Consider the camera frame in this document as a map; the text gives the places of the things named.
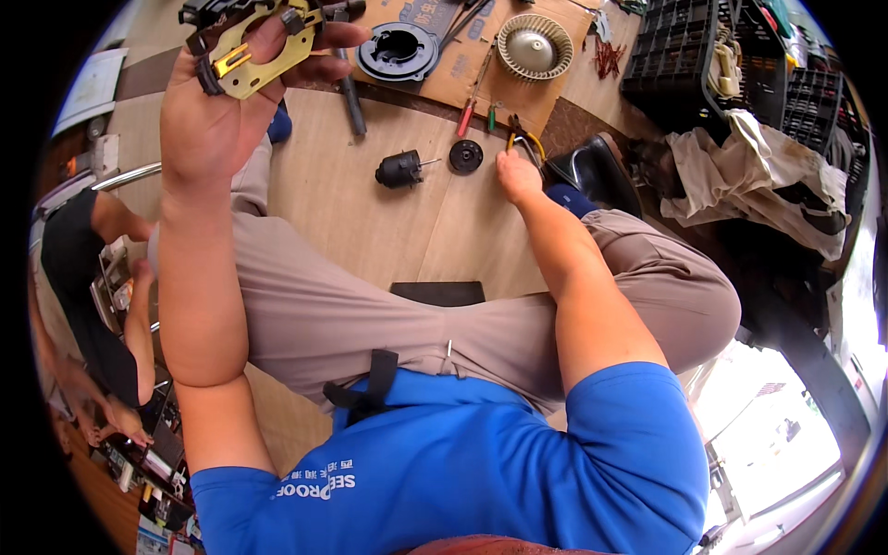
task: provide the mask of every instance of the screwdriver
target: screwdriver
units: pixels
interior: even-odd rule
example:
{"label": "screwdriver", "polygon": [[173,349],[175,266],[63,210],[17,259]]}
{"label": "screwdriver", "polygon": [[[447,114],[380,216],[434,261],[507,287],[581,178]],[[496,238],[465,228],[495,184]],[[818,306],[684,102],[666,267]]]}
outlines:
{"label": "screwdriver", "polygon": [[459,115],[459,125],[456,127],[456,136],[460,139],[465,137],[465,133],[469,130],[469,120],[472,119],[472,115],[475,113],[475,104],[478,103],[478,89],[481,86],[481,80],[484,79],[484,73],[488,70],[488,65],[490,64],[490,59],[493,57],[495,46],[496,40],[491,43],[488,55],[485,56],[484,61],[481,62],[481,70],[478,72],[478,78],[475,79],[475,89],[472,91],[471,97],[465,101],[463,113]]}

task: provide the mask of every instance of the beige pants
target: beige pants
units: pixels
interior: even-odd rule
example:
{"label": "beige pants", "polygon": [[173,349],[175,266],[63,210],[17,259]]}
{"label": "beige pants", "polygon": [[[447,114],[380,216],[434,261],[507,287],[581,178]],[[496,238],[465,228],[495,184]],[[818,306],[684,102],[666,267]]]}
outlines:
{"label": "beige pants", "polygon": [[[555,304],[548,294],[440,308],[349,274],[289,223],[267,216],[271,153],[266,137],[232,181],[252,364],[327,410],[324,383],[361,377],[379,348],[398,353],[406,369],[509,387],[545,415],[562,407]],[[583,223],[673,371],[691,369],[728,344],[740,302],[712,261],[619,210],[593,211]],[[148,246],[153,264],[156,233]]]}

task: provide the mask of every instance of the black shoe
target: black shoe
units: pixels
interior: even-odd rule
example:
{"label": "black shoe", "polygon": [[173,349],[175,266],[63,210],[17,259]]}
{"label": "black shoe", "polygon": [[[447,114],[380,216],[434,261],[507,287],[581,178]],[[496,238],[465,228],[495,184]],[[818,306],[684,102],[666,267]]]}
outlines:
{"label": "black shoe", "polygon": [[546,167],[555,179],[576,187],[590,201],[641,218],[641,198],[607,133],[592,135],[572,152],[549,158]]}

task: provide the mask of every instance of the pliers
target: pliers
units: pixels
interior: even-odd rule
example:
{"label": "pliers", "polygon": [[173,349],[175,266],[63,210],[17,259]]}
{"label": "pliers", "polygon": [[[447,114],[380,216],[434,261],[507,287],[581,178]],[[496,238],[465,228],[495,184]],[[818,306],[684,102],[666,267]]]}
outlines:
{"label": "pliers", "polygon": [[[542,172],[543,165],[546,163],[546,151],[543,149],[543,143],[541,143],[540,139],[537,139],[533,133],[524,131],[521,127],[521,121],[518,119],[518,114],[512,114],[509,116],[509,127],[511,128],[511,134],[509,135],[509,142],[507,142],[505,146],[506,150],[514,147],[516,139],[523,140],[524,148],[527,149],[527,153],[530,155],[531,160],[533,160],[536,168]],[[539,158],[537,158],[534,149],[531,147],[531,143],[539,151]]]}

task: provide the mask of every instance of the cardboard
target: cardboard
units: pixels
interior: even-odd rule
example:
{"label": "cardboard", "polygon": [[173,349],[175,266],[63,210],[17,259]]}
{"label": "cardboard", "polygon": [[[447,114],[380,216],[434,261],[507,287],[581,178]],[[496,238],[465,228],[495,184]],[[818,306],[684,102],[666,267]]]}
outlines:
{"label": "cardboard", "polygon": [[[521,13],[539,13],[557,21],[574,43],[576,63],[577,53],[582,48],[586,31],[593,20],[591,9],[599,5],[600,0],[577,0],[577,3],[572,0],[536,0],[536,4],[524,4],[518,0],[492,0],[475,21],[466,25],[457,36],[456,40],[460,42],[454,40],[444,50],[440,64],[424,82],[377,81],[359,68],[354,70],[354,78],[462,108],[472,94],[484,57],[505,21]],[[415,0],[412,3],[403,0],[368,0],[367,11],[355,23],[373,28],[390,21],[405,21],[443,37],[450,22],[461,10],[462,5],[456,0]],[[350,52],[349,56],[354,62],[354,52]],[[494,52],[478,92],[475,114],[486,120],[491,101],[501,100],[505,107],[496,110],[498,122],[507,124],[509,114],[518,114],[521,126],[539,137],[572,68],[573,64],[567,72],[550,81],[526,83],[511,76],[503,66],[499,54]]]}

